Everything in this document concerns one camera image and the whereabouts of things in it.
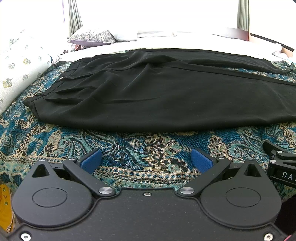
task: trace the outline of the white floral comforter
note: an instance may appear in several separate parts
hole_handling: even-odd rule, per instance
[[[33,38],[10,39],[0,53],[0,114],[51,65],[51,56]]]

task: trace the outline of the blue paisley blanket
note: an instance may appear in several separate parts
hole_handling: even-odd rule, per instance
[[[296,82],[294,64],[273,64],[291,72],[279,75],[230,69]],[[22,101],[48,89],[69,65],[60,62],[51,66],[0,116],[0,180],[12,190],[41,157],[51,163],[62,162],[67,157],[79,158],[94,148],[102,150],[103,160],[93,175],[116,190],[179,188],[199,175],[190,159],[194,147],[232,161],[253,157],[264,170],[269,161],[262,149],[265,140],[296,153],[296,122],[177,133],[98,132],[43,123]],[[274,184],[283,201],[296,194],[296,189]]]

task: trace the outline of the screw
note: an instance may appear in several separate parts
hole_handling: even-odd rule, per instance
[[[113,188],[111,187],[102,187],[99,189],[99,193],[101,194],[110,194],[113,192]]]
[[[31,236],[29,234],[26,234],[26,233],[23,233],[20,237],[24,241],[30,241],[31,240]]]
[[[266,234],[264,236],[264,241],[271,241],[274,238],[272,234]]]
[[[144,195],[145,197],[150,197],[152,194],[151,194],[151,192],[144,192],[143,195]]]
[[[182,193],[182,194],[192,194],[192,193],[194,193],[194,189],[191,188],[191,187],[182,187],[180,189],[180,193]]]

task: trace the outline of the yellow fabric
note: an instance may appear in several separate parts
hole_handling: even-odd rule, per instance
[[[0,185],[0,226],[10,233],[15,228],[15,215],[11,207],[12,194],[9,188]]]

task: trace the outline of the curtain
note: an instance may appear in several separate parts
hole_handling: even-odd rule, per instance
[[[249,0],[239,0],[237,12],[237,28],[249,31]]]
[[[82,21],[77,7],[76,0],[62,0],[65,22],[68,23],[68,35],[70,38],[82,27]]]

